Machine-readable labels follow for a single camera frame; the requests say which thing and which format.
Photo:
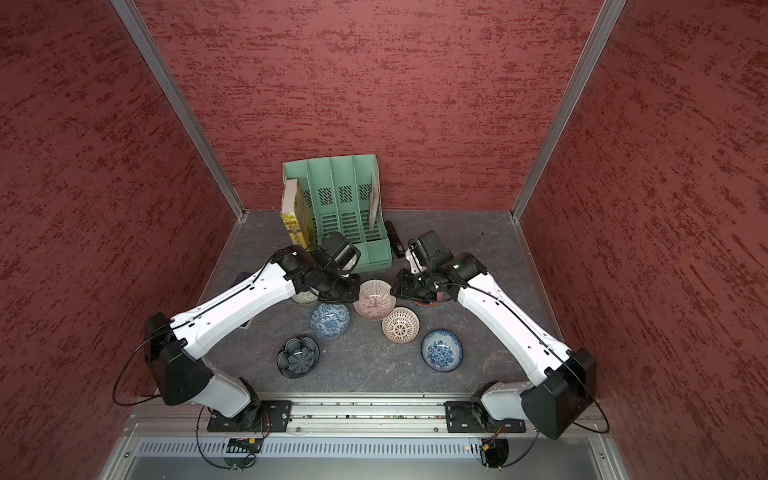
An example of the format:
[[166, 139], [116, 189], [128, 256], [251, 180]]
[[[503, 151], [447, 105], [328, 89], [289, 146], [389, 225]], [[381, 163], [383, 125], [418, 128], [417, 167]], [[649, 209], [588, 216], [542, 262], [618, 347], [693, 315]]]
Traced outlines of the green triangle pattern bowl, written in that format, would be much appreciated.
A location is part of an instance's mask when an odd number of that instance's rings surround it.
[[310, 304], [318, 302], [318, 296], [312, 290], [308, 290], [308, 291], [304, 291], [304, 292], [298, 292], [298, 293], [292, 295], [291, 299], [295, 303], [297, 303], [299, 305], [310, 305]]

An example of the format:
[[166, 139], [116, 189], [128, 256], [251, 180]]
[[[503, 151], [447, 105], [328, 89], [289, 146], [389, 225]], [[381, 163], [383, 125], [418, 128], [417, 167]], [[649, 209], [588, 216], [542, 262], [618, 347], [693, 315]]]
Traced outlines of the pink striped bowl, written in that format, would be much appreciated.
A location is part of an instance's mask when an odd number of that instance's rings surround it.
[[359, 298], [353, 303], [356, 313], [368, 320], [382, 320], [395, 306], [396, 298], [391, 294], [390, 284], [379, 279], [363, 282]]

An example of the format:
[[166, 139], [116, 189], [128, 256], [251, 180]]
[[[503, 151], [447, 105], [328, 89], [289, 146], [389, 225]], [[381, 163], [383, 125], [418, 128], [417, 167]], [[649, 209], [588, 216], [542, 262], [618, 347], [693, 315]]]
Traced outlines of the dark flower pattern bowl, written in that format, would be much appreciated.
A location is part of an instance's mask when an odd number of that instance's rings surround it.
[[279, 372], [288, 379], [297, 379], [311, 373], [319, 363], [320, 349], [310, 336], [289, 339], [277, 355]]

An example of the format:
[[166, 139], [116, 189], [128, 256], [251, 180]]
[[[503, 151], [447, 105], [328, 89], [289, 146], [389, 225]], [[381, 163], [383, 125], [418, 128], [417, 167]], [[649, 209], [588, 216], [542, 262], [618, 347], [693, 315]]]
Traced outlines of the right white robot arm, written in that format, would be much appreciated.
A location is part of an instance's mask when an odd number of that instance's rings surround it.
[[530, 422], [549, 439], [559, 438], [595, 401], [597, 361], [551, 336], [502, 290], [469, 253], [414, 273], [400, 270], [395, 297], [430, 304], [439, 293], [473, 313], [511, 352], [526, 375], [522, 382], [496, 382], [476, 393], [478, 422]]

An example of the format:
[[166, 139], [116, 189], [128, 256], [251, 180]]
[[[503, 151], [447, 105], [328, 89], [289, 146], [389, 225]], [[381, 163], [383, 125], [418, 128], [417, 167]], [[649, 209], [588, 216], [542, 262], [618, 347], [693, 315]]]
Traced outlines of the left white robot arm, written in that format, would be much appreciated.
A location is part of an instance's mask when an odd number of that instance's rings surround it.
[[356, 301], [361, 280], [351, 271], [359, 258], [359, 250], [342, 236], [311, 251], [291, 245], [213, 299], [171, 318], [150, 317], [143, 353], [163, 402], [193, 402], [234, 422], [239, 432], [256, 431], [263, 416], [255, 391], [205, 355], [241, 324], [297, 293], [312, 290], [327, 304]]

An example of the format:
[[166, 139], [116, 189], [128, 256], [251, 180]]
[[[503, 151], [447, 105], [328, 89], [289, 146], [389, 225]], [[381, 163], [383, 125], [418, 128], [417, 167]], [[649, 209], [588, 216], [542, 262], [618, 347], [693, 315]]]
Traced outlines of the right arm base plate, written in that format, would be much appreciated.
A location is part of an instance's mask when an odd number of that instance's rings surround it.
[[449, 433], [525, 433], [525, 422], [518, 419], [496, 420], [479, 402], [447, 401], [444, 404]]

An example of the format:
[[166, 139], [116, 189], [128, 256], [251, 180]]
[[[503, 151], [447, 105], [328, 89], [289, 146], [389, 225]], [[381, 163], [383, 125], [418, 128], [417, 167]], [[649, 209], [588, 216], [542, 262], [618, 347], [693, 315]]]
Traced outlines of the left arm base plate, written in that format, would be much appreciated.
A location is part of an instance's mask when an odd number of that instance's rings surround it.
[[252, 402], [234, 417], [214, 410], [207, 431], [214, 433], [284, 433], [291, 417], [292, 402], [271, 400]]

